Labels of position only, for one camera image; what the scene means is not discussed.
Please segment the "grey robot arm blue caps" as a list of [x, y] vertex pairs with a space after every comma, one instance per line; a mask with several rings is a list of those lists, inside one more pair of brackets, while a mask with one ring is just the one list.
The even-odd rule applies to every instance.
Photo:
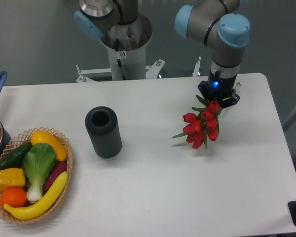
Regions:
[[234, 13], [241, 4], [240, 0], [206, 0], [199, 6], [184, 5], [174, 22], [178, 34], [213, 50], [208, 80], [198, 89], [206, 101], [215, 100], [222, 108], [240, 99], [234, 84], [251, 30], [249, 20]]

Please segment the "second grey robot arm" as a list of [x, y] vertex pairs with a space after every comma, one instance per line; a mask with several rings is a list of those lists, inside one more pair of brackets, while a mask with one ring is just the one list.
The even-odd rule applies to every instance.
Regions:
[[80, 0], [74, 20], [88, 37], [98, 39], [117, 24], [134, 22], [137, 16], [136, 0]]

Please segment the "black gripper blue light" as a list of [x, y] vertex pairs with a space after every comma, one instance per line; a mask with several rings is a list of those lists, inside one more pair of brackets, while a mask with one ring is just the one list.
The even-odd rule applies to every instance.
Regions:
[[206, 101], [216, 101], [222, 108], [236, 105], [240, 96], [234, 91], [237, 75], [223, 76], [221, 71], [210, 72], [207, 81], [201, 81], [198, 89]]

